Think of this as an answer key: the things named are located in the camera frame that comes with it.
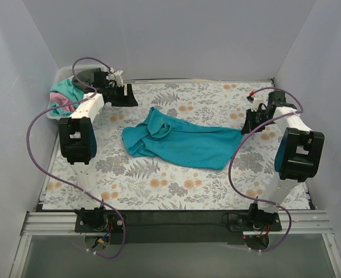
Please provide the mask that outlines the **teal t shirt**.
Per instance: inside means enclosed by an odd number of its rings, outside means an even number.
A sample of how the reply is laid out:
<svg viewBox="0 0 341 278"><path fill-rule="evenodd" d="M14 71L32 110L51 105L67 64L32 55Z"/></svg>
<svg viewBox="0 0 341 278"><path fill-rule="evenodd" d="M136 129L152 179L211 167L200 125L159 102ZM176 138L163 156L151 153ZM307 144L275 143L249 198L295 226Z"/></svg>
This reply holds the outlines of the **teal t shirt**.
<svg viewBox="0 0 341 278"><path fill-rule="evenodd" d="M159 157L182 167L223 170L242 141L238 129L200 126L150 108L144 122L122 131L133 157Z"/></svg>

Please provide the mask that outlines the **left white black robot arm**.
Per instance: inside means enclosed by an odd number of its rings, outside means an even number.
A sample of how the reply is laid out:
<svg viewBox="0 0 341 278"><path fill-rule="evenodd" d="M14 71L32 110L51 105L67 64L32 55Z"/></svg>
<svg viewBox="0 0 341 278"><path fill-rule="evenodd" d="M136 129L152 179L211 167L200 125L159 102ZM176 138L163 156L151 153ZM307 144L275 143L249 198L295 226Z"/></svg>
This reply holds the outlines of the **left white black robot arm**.
<svg viewBox="0 0 341 278"><path fill-rule="evenodd" d="M110 103L113 107L136 107L132 85L125 85L123 71L102 71L100 68L77 73L73 85L84 93L84 102L67 118L59 119L60 151L70 164L77 187L84 194L81 207L74 210L81 225L95 232L108 226L105 208L99 202L100 193L93 177L93 159L97 141L93 121L100 110Z"/></svg>

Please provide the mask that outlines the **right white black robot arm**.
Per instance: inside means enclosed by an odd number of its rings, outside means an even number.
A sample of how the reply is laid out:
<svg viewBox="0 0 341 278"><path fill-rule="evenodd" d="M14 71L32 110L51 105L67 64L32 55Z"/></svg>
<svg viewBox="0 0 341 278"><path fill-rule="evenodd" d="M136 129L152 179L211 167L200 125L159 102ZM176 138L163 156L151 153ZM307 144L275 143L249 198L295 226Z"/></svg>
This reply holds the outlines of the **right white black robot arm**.
<svg viewBox="0 0 341 278"><path fill-rule="evenodd" d="M243 135L264 130L263 123L276 124L282 139L274 159L274 176L258 201L250 204L242 221L253 230L279 223L279 206L297 185L313 178L319 168L325 136L309 128L300 118L301 107L286 101L285 92L273 89L265 101L251 92Z"/></svg>

